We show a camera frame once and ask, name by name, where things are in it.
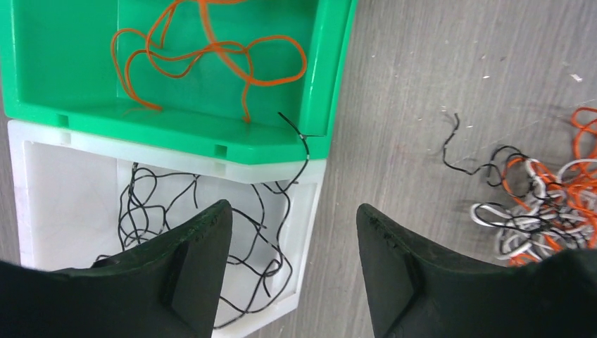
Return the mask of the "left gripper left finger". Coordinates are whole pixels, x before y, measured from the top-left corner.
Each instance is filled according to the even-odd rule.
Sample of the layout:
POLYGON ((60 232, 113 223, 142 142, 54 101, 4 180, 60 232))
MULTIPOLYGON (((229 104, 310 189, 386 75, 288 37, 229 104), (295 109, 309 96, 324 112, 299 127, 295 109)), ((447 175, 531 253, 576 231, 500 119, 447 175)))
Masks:
POLYGON ((210 337, 232 238, 220 200, 85 269, 1 263, 2 337, 210 337))

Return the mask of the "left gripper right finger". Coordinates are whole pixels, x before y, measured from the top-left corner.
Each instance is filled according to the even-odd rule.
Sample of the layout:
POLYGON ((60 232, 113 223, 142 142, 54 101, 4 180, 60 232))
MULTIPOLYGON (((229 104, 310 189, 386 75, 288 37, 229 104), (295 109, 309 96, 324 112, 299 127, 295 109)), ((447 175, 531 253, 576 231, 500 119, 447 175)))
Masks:
POLYGON ((595 337, 596 252, 507 268, 437 244, 363 204, 360 263, 376 337, 595 337))

